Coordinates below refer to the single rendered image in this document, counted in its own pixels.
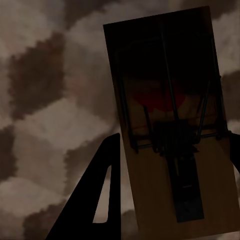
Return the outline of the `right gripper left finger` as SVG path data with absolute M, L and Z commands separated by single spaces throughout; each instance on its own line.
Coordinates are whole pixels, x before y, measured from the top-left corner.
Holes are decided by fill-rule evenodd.
M 108 219 L 93 223 L 111 166 Z M 45 240 L 121 240 L 120 134 L 103 140 Z

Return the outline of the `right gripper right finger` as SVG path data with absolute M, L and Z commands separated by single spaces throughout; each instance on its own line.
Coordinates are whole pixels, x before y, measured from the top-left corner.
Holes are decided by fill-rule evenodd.
M 240 134 L 229 134 L 230 160 L 240 173 Z

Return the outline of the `mousetrap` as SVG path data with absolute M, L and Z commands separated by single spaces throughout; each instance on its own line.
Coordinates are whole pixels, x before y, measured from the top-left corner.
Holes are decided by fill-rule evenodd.
M 210 6 L 103 30 L 139 239 L 240 231 Z

